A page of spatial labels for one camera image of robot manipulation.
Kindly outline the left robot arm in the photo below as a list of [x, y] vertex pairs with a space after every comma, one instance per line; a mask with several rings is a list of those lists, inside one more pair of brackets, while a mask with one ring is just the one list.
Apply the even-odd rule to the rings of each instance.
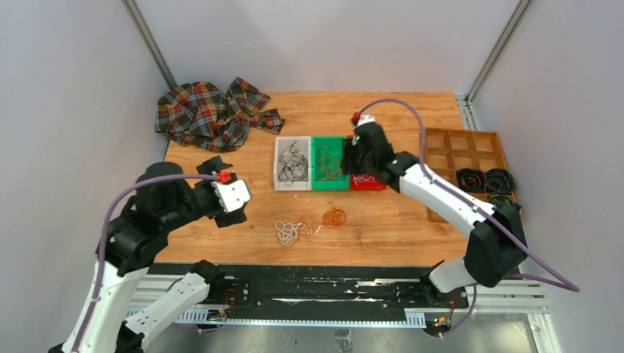
[[94, 275], [78, 321], [55, 352], [145, 352], [186, 310], [202, 301], [228, 302], [225, 275], [206, 260], [135, 315], [135, 291], [174, 231], [201, 218], [218, 227], [244, 223], [252, 198], [248, 184], [220, 157], [186, 174], [175, 163], [150, 165], [109, 207], [96, 250]]

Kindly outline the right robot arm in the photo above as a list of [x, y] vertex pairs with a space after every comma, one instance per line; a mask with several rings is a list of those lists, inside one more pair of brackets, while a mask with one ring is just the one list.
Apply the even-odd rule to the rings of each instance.
[[409, 196], [453, 225], [468, 241], [465, 254], [443, 260], [421, 277], [422, 300], [438, 307], [450, 291], [479, 284], [493, 288], [527, 258], [519, 211], [511, 205], [495, 207], [469, 195], [440, 177], [418, 157], [395, 152], [383, 128], [370, 115], [354, 124], [344, 141], [348, 171], [364, 172], [378, 182]]

